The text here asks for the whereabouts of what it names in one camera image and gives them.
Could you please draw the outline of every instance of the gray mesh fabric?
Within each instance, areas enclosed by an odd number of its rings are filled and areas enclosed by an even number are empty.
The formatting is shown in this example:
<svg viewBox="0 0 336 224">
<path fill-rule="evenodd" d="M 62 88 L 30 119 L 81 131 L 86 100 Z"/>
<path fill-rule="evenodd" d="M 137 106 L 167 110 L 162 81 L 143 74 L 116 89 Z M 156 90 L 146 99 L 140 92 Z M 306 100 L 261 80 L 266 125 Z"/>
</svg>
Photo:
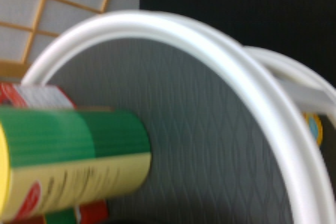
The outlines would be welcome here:
<svg viewBox="0 0 336 224">
<path fill-rule="evenodd" d="M 132 195 L 111 199 L 113 216 L 171 224 L 293 223 L 260 126 L 192 56 L 149 40 L 111 41 L 71 60 L 50 83 L 78 105 L 134 111 L 149 130 L 150 175 Z"/>
</svg>

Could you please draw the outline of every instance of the green can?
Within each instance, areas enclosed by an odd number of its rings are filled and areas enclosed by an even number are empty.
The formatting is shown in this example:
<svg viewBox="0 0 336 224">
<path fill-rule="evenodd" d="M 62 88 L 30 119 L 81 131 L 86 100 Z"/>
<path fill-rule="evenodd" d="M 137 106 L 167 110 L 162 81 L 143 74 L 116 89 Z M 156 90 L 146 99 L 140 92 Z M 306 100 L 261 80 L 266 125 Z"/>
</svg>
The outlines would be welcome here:
<svg viewBox="0 0 336 224">
<path fill-rule="evenodd" d="M 131 193 L 150 159 L 132 113 L 0 108 L 2 221 Z"/>
</svg>

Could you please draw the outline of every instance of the yellow can label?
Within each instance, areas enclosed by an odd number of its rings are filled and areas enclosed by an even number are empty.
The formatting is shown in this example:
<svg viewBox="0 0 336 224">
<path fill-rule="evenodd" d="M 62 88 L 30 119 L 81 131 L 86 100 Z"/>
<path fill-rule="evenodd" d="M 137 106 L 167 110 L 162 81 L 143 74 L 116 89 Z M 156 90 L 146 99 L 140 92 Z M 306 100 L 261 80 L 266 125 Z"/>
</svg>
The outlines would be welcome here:
<svg viewBox="0 0 336 224">
<path fill-rule="evenodd" d="M 12 169 L 2 221 L 131 193 L 149 169 L 150 153 Z"/>
</svg>

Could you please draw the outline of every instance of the can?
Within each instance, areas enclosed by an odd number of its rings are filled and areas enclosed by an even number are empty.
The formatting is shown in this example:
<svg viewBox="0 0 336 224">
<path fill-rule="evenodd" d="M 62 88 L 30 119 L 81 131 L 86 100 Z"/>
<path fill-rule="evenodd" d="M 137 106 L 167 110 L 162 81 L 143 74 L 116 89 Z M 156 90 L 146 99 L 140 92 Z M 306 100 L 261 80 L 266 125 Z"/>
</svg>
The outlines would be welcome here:
<svg viewBox="0 0 336 224">
<path fill-rule="evenodd" d="M 21 220 L 135 191 L 150 142 L 126 111 L 0 108 L 0 214 Z"/>
</svg>

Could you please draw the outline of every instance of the white plastic hoop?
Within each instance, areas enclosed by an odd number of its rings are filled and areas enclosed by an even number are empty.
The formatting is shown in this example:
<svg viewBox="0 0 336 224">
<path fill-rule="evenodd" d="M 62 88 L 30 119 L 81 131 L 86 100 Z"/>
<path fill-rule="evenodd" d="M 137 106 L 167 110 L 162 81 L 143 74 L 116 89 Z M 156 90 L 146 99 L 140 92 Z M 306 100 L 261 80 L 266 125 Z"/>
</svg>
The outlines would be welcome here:
<svg viewBox="0 0 336 224">
<path fill-rule="evenodd" d="M 212 27 L 182 16 L 140 11 L 93 18 L 72 28 L 44 51 L 23 84 L 45 84 L 80 52 L 120 38 L 146 38 L 174 46 L 218 73 L 243 100 L 272 145 L 290 194 L 294 222 L 335 224 L 326 167 L 297 108 L 270 72 L 237 42 Z"/>
</svg>

